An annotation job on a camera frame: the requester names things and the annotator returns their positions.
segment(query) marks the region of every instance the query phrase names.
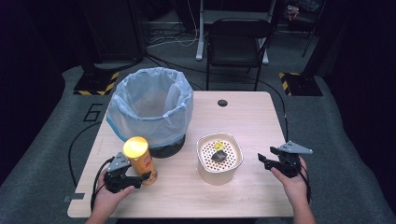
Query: light wood tabletop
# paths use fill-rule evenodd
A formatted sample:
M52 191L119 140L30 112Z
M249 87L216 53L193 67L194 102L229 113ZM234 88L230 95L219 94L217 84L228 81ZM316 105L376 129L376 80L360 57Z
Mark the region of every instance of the light wood tabletop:
M218 101L227 101L219 106ZM233 179L221 186L206 183L198 173L197 141L208 134L229 133L239 144L243 162ZM113 217L204 218L292 217L280 182L258 160L261 153L277 161L270 147L285 143L275 108L264 91L195 91L192 119L184 147L174 156L153 159L158 179L142 185L120 202ZM67 214L88 217L92 186L100 166L122 151L123 142L106 122L101 124ZM127 175L134 175L130 168Z

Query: trash can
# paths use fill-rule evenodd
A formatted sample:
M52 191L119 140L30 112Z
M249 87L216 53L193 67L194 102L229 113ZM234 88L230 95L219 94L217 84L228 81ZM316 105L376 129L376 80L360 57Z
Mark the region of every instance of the trash can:
M167 158L182 149L192 110L193 91L184 74L156 67L117 85L106 120L122 141L142 136L152 157Z

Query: gray floor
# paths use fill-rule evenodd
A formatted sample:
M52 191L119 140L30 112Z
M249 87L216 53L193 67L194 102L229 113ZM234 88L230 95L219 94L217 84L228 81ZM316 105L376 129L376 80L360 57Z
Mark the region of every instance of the gray floor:
M259 91L268 91L274 100L279 122L289 140L312 148L314 154L304 156L308 163L313 199L312 209L318 223L396 223L370 169L343 131L337 105L321 77L316 81L322 97L286 96L279 72L302 72L314 45L302 58L306 39L299 34L277 32L268 49L270 63L262 69ZM182 47L178 43L148 48L148 52L168 62L205 71L205 61L194 60L197 43ZM116 67L120 64L105 64ZM120 72L117 83L141 68L158 66L145 58L142 63ZM175 67L191 85L200 91L205 87L205 73ZM64 72L64 96L23 158L0 188L0 223L84 223L84 219L67 215L67 196L75 186L69 172L67 156L76 136L94 121L83 121L92 104L100 111L97 121L106 112L110 95L74 95L73 88L82 74L80 67ZM286 130L285 103L289 128ZM213 84L213 90L251 91L252 85ZM78 137L72 147L71 161L79 179L98 131L95 125ZM257 223L291 223L290 218L261 218Z

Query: yellow canister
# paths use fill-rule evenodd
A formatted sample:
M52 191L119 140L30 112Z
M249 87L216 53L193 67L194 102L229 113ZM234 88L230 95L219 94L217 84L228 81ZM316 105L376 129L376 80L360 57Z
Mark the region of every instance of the yellow canister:
M144 185L154 183L158 178L153 160L149 154L148 141L140 136L132 137L125 142L123 154L129 159L137 175L143 175L151 171L149 179L142 182Z

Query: perforated basket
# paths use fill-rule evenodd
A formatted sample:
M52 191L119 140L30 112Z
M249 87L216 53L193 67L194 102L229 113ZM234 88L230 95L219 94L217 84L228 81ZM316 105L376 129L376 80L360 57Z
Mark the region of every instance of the perforated basket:
M218 150L215 145L220 143L227 157L222 162L212 160ZM213 133L202 137L197 142L198 172L201 178L211 185L228 183L243 161L241 148L229 133Z

